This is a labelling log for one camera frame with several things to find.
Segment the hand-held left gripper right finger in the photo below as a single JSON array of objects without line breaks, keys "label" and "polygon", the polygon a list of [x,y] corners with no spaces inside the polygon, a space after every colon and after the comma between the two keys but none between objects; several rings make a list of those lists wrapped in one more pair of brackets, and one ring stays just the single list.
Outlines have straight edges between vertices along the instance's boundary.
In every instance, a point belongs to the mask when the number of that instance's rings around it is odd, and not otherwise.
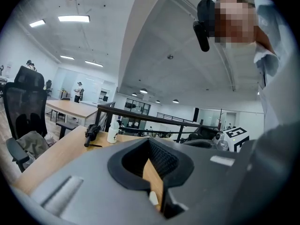
[{"label": "hand-held left gripper right finger", "polygon": [[151,161],[163,177],[162,209],[152,224],[229,225],[251,217],[253,145],[231,153],[150,139]]}]

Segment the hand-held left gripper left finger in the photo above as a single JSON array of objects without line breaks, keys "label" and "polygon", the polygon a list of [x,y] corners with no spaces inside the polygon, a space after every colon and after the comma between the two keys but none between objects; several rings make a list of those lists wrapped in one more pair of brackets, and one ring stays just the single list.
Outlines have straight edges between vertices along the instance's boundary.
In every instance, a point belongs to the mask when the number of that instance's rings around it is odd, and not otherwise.
[{"label": "hand-held left gripper left finger", "polygon": [[76,225],[158,225],[165,222],[146,191],[129,190],[110,175],[109,158],[140,142],[122,142],[83,153],[45,179],[31,198]]}]

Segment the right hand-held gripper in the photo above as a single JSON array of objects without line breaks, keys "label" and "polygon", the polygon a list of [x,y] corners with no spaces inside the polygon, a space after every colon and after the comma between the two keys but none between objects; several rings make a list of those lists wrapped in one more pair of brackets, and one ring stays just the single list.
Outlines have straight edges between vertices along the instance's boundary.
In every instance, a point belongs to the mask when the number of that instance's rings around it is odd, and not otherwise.
[{"label": "right hand-held gripper", "polygon": [[249,133],[242,127],[235,127],[218,132],[212,141],[218,150],[239,153],[243,143],[249,141]]}]

